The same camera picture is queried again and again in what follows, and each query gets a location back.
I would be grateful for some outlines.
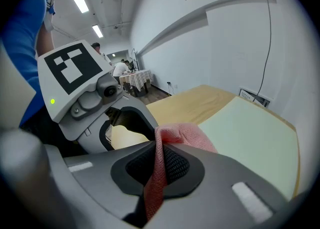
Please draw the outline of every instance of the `light green board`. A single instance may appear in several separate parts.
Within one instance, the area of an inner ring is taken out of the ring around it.
[[[240,97],[198,126],[219,154],[260,175],[287,200],[292,198],[298,173],[298,139],[294,130]]]

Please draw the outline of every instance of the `pink cloth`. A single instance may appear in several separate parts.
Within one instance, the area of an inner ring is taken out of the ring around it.
[[[144,188],[146,217],[150,220],[163,202],[163,189],[167,185],[163,143],[179,143],[217,153],[203,131],[193,123],[172,123],[155,129],[155,160],[151,178]]]

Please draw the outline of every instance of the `table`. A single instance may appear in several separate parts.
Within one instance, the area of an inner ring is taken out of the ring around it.
[[[148,104],[146,107],[159,125],[167,123],[195,123],[199,125],[219,112],[235,97],[236,95],[230,92],[208,85],[200,85],[185,92]],[[274,112],[258,104],[252,102],[250,102],[250,104],[268,112],[296,132],[295,127],[291,123]],[[112,128],[111,144],[115,149],[136,145],[145,141],[148,141],[148,139],[144,135],[128,131],[123,126]],[[297,156],[298,171],[294,195],[297,193],[299,182],[299,153],[297,153]]]
[[[131,86],[136,87],[138,91],[141,91],[141,88],[144,86],[146,93],[148,93],[147,80],[153,81],[153,75],[150,70],[139,70],[119,77],[122,86],[124,83],[129,83]]]

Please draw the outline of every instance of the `power outlet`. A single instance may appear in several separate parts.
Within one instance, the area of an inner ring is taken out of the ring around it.
[[[267,108],[270,103],[269,100],[267,100],[261,96],[257,96],[256,94],[254,94],[246,89],[243,89],[243,88],[240,88],[239,96],[243,97],[244,99],[254,101],[256,104],[263,106],[265,108]]]

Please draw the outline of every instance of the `person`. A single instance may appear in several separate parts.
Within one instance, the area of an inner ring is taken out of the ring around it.
[[[99,55],[109,63],[110,66],[112,66],[111,60],[109,59],[109,57],[107,55],[105,55],[104,53],[100,53],[100,43],[95,42],[94,44],[91,45],[92,48],[94,48],[94,50],[96,52],[99,53]]]
[[[1,41],[12,64],[35,90],[19,127],[42,143],[57,146],[64,157],[83,155],[80,145],[68,141],[51,120],[40,88],[36,52],[40,57],[55,48],[50,32],[54,14],[54,0],[21,0],[3,27]]]
[[[115,65],[112,76],[118,81],[119,85],[120,85],[119,77],[123,75],[124,72],[129,72],[128,66],[129,66],[129,61],[128,60],[125,61],[124,59],[123,59],[123,62],[121,61],[120,63],[117,63]]]

